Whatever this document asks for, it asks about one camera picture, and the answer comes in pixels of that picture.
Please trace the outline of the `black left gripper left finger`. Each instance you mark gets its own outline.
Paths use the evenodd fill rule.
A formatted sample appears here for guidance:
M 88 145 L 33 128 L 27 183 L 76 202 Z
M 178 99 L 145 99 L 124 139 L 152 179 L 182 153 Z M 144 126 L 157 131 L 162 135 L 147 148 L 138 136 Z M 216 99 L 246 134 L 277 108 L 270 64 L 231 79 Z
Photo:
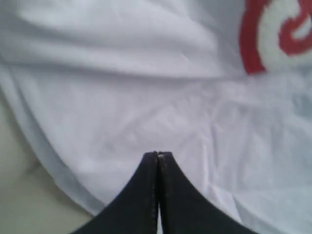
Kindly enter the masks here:
M 157 152 L 145 153 L 123 190 L 75 234 L 156 234 Z

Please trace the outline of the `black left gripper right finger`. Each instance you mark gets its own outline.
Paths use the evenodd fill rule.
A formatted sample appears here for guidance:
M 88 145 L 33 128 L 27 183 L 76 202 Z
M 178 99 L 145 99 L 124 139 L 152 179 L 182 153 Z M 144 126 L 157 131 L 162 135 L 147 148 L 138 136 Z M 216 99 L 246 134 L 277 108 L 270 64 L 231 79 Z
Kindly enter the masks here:
M 210 203 L 189 181 L 171 152 L 158 155 L 158 197 L 165 234 L 252 234 Z

